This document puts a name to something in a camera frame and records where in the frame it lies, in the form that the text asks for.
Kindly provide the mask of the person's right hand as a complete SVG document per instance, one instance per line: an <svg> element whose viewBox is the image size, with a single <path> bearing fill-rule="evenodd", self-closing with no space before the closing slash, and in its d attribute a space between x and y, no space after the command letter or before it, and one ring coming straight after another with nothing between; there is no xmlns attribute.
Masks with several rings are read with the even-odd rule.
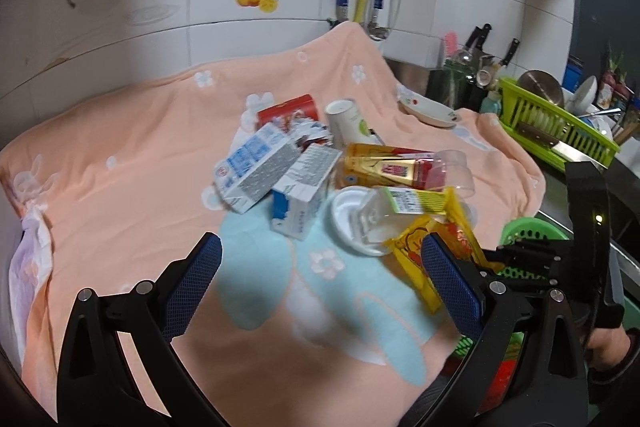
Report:
<svg viewBox="0 0 640 427"><path fill-rule="evenodd" d="M631 329L625 331L623 326L618 329L593 329L587 343L589 366L605 371L619 365L628 355L634 337L636 334Z"/></svg>

